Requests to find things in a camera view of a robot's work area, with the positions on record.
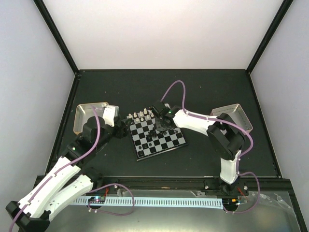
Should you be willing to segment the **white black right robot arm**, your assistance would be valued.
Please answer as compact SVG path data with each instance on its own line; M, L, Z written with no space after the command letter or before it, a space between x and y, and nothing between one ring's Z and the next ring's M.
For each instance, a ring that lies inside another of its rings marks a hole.
M183 128L206 135L220 158L220 191L224 195L230 195L237 189L236 181L240 176L239 161L245 133L228 114L201 115L179 106L170 108L161 101L155 102L149 109L155 117L155 128L159 132Z

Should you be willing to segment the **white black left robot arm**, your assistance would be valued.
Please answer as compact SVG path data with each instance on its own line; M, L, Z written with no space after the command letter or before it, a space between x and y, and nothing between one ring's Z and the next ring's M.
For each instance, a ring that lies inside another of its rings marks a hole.
M6 211L12 218L9 231L17 225L24 232L44 232L65 207L87 193L109 188L102 174L85 168L112 139L128 135L132 119L120 116L104 119L93 116L83 125L82 132L68 145L52 170L24 198L11 201Z

